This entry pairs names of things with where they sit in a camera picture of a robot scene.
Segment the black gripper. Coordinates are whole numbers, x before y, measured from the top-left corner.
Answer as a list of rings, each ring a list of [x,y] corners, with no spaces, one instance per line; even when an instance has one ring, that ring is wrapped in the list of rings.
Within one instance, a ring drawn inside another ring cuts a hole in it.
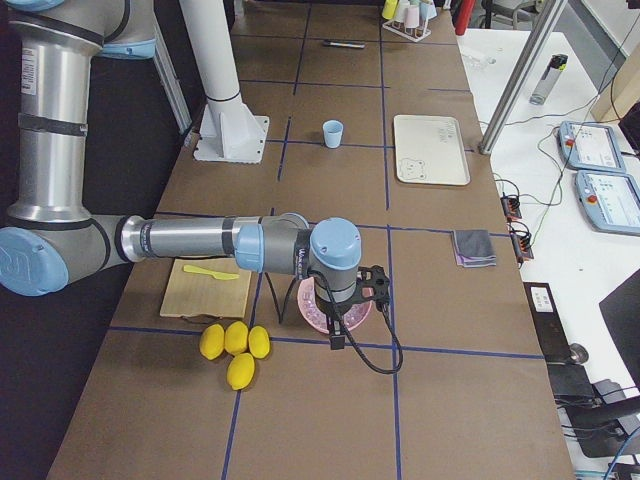
[[[332,317],[344,315],[353,305],[363,302],[362,280],[358,272],[314,272],[315,302],[318,309]],[[330,348],[345,348],[342,321],[331,319],[328,324]]]

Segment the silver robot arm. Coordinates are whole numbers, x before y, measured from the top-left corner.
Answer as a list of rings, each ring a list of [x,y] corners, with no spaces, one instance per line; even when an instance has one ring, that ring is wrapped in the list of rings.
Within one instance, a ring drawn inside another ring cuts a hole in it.
[[[244,269],[313,278],[330,344],[351,341],[343,317],[363,301],[361,238],[348,220],[310,226],[298,214],[145,219],[94,215],[82,203],[91,61],[156,51],[150,1],[12,1],[22,41],[20,183],[1,231],[2,285],[56,292],[147,258],[228,257]]]

